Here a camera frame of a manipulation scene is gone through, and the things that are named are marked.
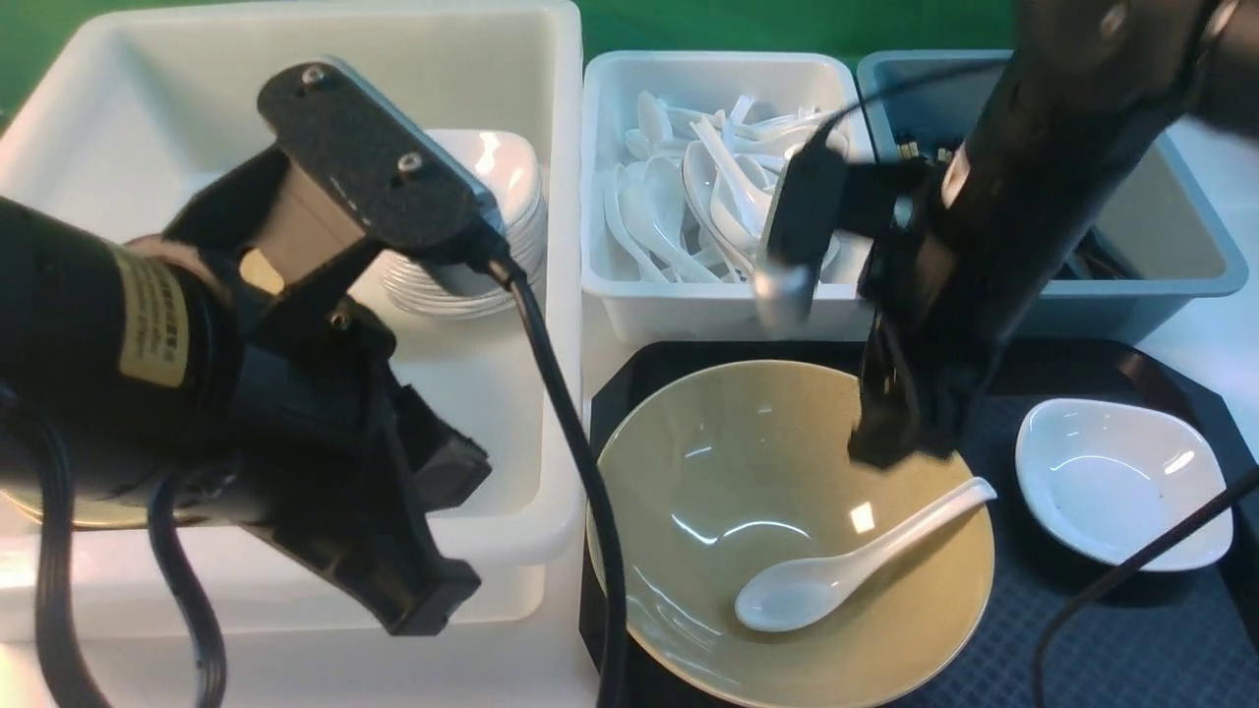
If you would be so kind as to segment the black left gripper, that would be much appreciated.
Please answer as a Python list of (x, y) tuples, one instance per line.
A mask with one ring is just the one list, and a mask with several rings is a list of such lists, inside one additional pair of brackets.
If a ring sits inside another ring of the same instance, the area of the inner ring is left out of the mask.
[(349, 287), (379, 253), (271, 144), (162, 229), (206, 283), (214, 417), (233, 480), (214, 510), (336, 587), (392, 636), (436, 636), (481, 585), (431, 511), (487, 480), (486, 448), (390, 374), (397, 340)]

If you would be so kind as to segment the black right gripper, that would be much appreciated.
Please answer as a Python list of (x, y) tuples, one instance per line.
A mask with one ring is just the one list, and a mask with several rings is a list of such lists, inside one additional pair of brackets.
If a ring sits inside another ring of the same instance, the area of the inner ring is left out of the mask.
[(1042, 195), (1042, 163), (976, 157), (930, 168), (906, 228), (872, 244), (859, 281), (876, 310), (859, 368), (850, 457), (890, 469), (959, 447), (1036, 283), (1019, 207)]

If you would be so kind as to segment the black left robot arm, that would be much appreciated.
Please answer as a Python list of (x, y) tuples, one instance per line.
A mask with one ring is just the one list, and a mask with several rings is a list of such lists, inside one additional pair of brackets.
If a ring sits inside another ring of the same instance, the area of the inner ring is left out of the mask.
[(279, 145), (128, 244), (5, 199), (3, 391), (53, 425), (82, 498), (179, 484), (387, 632), (436, 635), (481, 580), (427, 514), (468, 501), (488, 456), (397, 380), (395, 335), (349, 290), (383, 251), (486, 241), (482, 203), (444, 157), (404, 178)]

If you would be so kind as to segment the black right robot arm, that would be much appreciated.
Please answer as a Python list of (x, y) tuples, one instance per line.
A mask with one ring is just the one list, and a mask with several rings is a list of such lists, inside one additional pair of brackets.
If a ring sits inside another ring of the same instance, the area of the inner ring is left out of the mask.
[(980, 121), (869, 251), (862, 464), (954, 451), (1016, 328), (1170, 123), (1256, 136), (1254, 1), (1021, 1), (1017, 18)]

